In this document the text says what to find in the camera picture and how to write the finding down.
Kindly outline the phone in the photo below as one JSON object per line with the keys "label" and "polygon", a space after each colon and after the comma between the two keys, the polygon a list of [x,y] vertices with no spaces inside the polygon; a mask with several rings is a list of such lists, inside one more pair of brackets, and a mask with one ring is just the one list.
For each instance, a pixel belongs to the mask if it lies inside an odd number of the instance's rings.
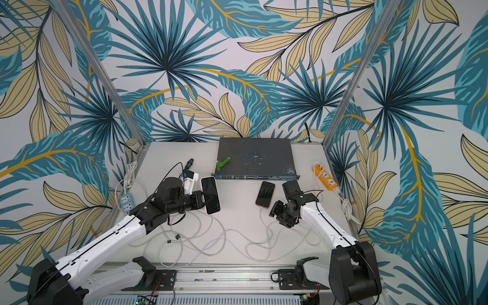
{"label": "phone", "polygon": [[255,204],[259,207],[269,208],[274,190],[275,184],[263,181],[260,186]]}
{"label": "phone", "polygon": [[214,213],[220,212],[221,203],[215,177],[209,176],[202,178],[201,190],[203,193],[206,213],[208,215],[212,215]]}

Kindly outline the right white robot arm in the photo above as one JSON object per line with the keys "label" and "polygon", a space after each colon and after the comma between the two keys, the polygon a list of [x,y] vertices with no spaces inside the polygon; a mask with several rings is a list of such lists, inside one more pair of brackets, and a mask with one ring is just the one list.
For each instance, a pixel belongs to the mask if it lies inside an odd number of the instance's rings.
{"label": "right white robot arm", "polygon": [[326,213],[319,199],[303,192],[296,180],[285,182],[282,188],[287,201],[275,202],[269,216],[287,228],[304,221],[330,249],[327,264],[320,263],[315,256],[298,260],[295,282],[303,288],[327,287],[339,304],[359,303],[370,297],[378,302],[382,284],[373,246],[357,241],[343,230]]}

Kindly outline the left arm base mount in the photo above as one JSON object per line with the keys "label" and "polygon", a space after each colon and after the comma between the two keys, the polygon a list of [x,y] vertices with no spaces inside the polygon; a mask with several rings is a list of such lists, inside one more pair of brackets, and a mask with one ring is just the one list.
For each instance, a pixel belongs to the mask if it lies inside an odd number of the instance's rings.
{"label": "left arm base mount", "polygon": [[174,289],[177,270],[156,269],[144,274],[142,280],[134,287],[124,288],[123,291],[164,291],[169,292]]}

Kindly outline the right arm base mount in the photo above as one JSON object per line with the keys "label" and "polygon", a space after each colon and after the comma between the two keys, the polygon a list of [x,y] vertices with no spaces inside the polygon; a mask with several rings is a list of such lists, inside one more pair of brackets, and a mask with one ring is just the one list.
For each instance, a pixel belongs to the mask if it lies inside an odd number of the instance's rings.
{"label": "right arm base mount", "polygon": [[327,286],[307,280],[302,271],[296,271],[295,269],[278,269],[271,273],[270,279],[273,283],[278,284],[281,291],[329,290]]}

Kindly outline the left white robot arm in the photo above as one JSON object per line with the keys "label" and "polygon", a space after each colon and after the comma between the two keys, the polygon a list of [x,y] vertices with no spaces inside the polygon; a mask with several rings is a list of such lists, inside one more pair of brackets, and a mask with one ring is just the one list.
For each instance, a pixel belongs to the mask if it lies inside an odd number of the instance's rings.
{"label": "left white robot arm", "polygon": [[33,268],[28,304],[91,304],[140,283],[149,286],[156,268],[144,257],[97,273],[110,258],[168,221],[172,214],[199,210],[213,196],[187,191],[175,177],[164,179],[143,203],[104,234],[56,261],[44,259]]}

